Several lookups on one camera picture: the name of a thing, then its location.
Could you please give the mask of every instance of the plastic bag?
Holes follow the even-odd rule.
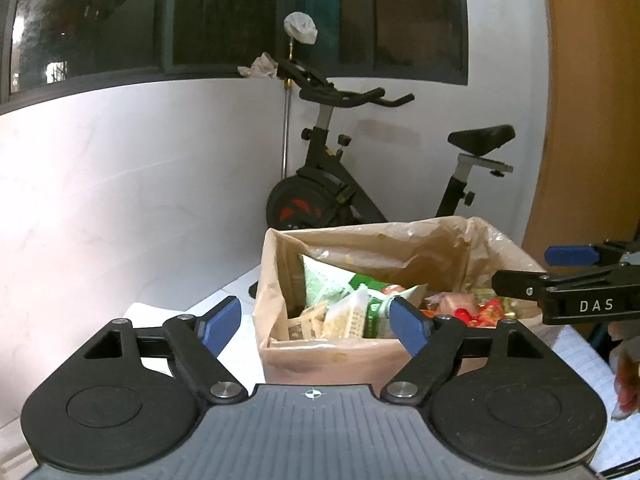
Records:
[[[479,218],[436,218],[327,229],[267,231],[254,311],[265,378],[276,384],[372,384],[398,373],[409,354],[397,339],[289,341],[287,309],[305,304],[300,254],[411,288],[471,293],[490,286],[497,269],[542,272],[527,253]],[[536,303],[523,301],[520,321],[542,323]]]
[[[287,16],[284,19],[284,30],[290,38],[309,45],[313,45],[318,37],[314,20],[304,12],[292,12]]]

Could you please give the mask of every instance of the bike seat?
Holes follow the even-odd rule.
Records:
[[[475,156],[485,156],[487,153],[500,148],[516,136],[513,126],[502,124],[479,130],[464,130],[449,134],[450,144]]]

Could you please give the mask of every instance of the red snack package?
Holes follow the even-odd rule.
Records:
[[[464,321],[467,325],[473,319],[471,314],[469,314],[469,311],[466,308],[457,308],[456,311],[453,313],[453,315],[458,319],[461,319],[462,321]]]
[[[495,328],[498,321],[504,319],[506,316],[500,300],[487,301],[481,308],[477,317],[473,318],[469,323],[469,326],[475,326],[478,328]]]

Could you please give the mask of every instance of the bike handlebar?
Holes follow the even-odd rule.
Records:
[[[278,60],[278,77],[293,80],[300,87],[301,99],[337,108],[354,108],[366,103],[396,108],[415,99],[413,94],[407,94],[395,101],[383,99],[383,88],[374,88],[364,93],[338,90],[315,68],[287,59]]]

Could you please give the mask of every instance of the window frame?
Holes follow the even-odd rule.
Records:
[[[239,78],[236,66],[228,64],[206,65],[174,65],[172,63],[172,31],[174,14],[167,12],[169,2],[172,0],[160,0],[159,5],[162,14],[158,20],[160,27],[160,47],[158,66],[136,68],[130,70],[114,70],[83,76],[75,76],[65,81],[37,86],[11,93],[11,54],[12,32],[18,0],[0,0],[0,16],[5,17],[4,28],[0,27],[0,115],[24,108],[30,105],[46,102],[64,96],[114,88],[116,86],[128,86],[140,83],[161,82],[184,79],[213,79],[213,78]],[[276,26],[279,27],[284,18],[295,10],[296,0],[276,0]],[[367,43],[365,64],[355,65],[329,65],[323,70],[330,77],[371,77],[371,78],[397,78],[409,80],[424,80],[456,85],[468,84],[468,17],[466,0],[460,0],[461,11],[461,63],[460,72],[452,71],[449,67],[407,67],[407,66],[374,66],[374,15],[367,20],[367,30],[371,40]],[[283,34],[278,34],[276,50],[284,56],[288,42]]]

